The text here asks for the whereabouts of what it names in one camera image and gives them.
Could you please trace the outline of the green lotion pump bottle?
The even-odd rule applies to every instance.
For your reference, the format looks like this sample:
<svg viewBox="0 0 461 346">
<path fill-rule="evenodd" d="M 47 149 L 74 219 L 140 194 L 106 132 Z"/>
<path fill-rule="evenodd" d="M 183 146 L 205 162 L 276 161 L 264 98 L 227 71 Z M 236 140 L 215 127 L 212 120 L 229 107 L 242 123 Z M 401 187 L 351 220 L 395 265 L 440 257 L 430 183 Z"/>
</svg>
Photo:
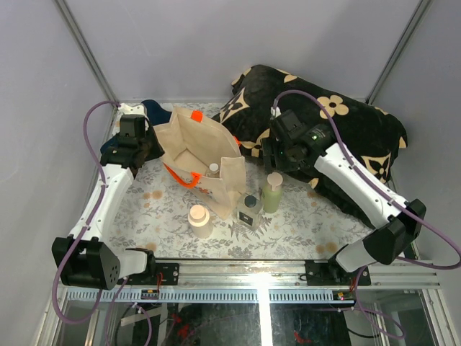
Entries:
<svg viewBox="0 0 461 346">
<path fill-rule="evenodd" d="M 278 172 L 272 172 L 267 176 L 267 182 L 262 189 L 261 199 L 265 213 L 275 213 L 282 199 L 283 177 Z"/>
</svg>

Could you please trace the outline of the beige canvas tote bag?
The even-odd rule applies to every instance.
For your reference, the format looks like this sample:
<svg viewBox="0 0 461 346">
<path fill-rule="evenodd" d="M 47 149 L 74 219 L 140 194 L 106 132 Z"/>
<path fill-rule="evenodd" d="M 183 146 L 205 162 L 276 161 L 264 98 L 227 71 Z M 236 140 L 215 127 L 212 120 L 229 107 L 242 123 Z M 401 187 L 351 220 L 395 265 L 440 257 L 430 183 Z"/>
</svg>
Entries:
<svg viewBox="0 0 461 346">
<path fill-rule="evenodd" d="M 245 159 L 234 136 L 203 112 L 183 107 L 175 107 L 170 121 L 153 129 L 171 177 L 218 217 L 227 219 L 246 192 Z M 211 163 L 219 164 L 219 178 L 205 176 Z"/>
</svg>

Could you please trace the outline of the small clear white-capped bottle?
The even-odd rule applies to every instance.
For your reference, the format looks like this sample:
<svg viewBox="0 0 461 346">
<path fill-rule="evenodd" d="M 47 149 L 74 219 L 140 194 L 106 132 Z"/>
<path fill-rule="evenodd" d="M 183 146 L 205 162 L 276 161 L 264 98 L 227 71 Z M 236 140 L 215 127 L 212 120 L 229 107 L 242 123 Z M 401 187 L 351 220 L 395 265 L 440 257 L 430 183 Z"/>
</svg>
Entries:
<svg viewBox="0 0 461 346">
<path fill-rule="evenodd" d="M 205 176 L 209 178 L 220 177 L 220 166 L 217 163 L 211 163 L 205 172 Z"/>
</svg>

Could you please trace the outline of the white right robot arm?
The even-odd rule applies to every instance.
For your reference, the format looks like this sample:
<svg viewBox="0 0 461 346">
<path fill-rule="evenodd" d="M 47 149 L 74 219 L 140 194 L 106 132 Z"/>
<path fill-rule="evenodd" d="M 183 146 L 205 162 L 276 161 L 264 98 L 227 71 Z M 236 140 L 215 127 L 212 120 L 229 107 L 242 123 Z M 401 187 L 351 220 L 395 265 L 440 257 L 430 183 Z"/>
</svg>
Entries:
<svg viewBox="0 0 461 346">
<path fill-rule="evenodd" d="M 340 144 L 327 125 L 309 128 L 291 111 L 271 111 L 270 135 L 262 140 L 264 168 L 287 174 L 323 174 L 364 212 L 374 231 L 340 249 L 331 259 L 328 275 L 345 284 L 354 271 L 373 262 L 389 265 L 407 249 L 421 231 L 418 219 L 426 206 L 408 202 L 388 189 Z"/>
</svg>

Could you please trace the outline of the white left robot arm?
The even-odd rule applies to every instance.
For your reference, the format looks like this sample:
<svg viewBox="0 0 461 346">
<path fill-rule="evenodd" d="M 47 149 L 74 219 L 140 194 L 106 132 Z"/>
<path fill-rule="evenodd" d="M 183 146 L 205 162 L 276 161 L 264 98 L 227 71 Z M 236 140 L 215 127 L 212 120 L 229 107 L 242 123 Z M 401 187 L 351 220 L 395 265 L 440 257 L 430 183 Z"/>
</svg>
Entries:
<svg viewBox="0 0 461 346">
<path fill-rule="evenodd" d="M 164 151 L 144 115 L 123 115 L 114 139 L 101 156 L 104 176 L 80 220 L 66 238 L 58 237 L 52 245 L 59 280 L 67 286 L 111 290 L 130 275 L 145 285 L 157 278 L 153 251 L 129 248 L 116 252 L 107 239 L 138 170 L 147 161 L 160 158 Z"/>
</svg>

